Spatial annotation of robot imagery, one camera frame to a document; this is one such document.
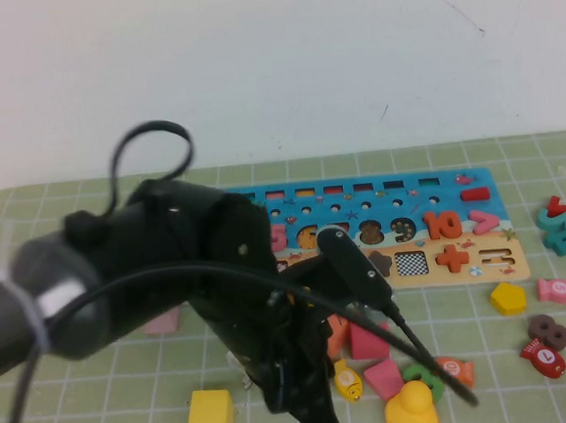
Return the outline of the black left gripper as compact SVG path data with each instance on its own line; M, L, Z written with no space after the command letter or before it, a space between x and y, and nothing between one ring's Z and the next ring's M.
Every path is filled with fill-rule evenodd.
M196 312L248 372L265 371L268 411L300 423L340 423L331 396L331 329L318 307L283 291L276 273L210 268L200 271Z

